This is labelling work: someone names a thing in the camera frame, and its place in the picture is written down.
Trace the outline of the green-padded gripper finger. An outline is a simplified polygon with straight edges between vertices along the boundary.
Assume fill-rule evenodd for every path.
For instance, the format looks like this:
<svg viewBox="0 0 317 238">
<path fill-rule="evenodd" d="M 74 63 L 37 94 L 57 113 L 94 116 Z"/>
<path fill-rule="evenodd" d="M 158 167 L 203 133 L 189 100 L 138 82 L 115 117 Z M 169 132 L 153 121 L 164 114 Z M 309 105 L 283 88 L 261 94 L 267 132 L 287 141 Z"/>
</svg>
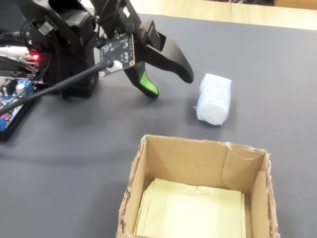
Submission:
<svg viewBox="0 0 317 238">
<path fill-rule="evenodd" d="M 149 80 L 146 74 L 144 62 L 139 62 L 133 67 L 125 69 L 124 72 L 132 85 L 139 89 L 147 97 L 157 98 L 159 96 L 157 87 Z"/>
</svg>

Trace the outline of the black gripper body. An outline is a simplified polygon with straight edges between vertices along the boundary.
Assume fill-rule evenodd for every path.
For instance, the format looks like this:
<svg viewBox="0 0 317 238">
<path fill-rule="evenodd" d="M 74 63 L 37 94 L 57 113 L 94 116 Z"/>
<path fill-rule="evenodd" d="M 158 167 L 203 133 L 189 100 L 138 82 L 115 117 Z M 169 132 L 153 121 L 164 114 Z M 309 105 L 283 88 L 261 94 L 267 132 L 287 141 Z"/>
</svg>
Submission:
<svg viewBox="0 0 317 238">
<path fill-rule="evenodd" d="M 157 31 L 152 20 L 142 22 L 130 1 L 116 1 L 115 27 L 133 36 L 134 63 L 166 62 L 162 53 L 166 36 Z"/>
</svg>

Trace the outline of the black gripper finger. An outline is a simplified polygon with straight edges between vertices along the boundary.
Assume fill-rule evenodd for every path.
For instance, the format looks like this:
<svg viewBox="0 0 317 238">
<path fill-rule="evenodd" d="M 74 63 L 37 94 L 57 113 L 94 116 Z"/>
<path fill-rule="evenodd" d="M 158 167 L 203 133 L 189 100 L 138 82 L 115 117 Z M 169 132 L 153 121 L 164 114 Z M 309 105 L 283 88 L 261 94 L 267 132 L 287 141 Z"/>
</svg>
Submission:
<svg viewBox="0 0 317 238">
<path fill-rule="evenodd" d="M 145 62 L 164 71 L 177 74 L 184 82 L 194 81 L 193 70 L 179 46 L 166 39 L 161 51 L 150 45 L 145 46 Z"/>
</svg>

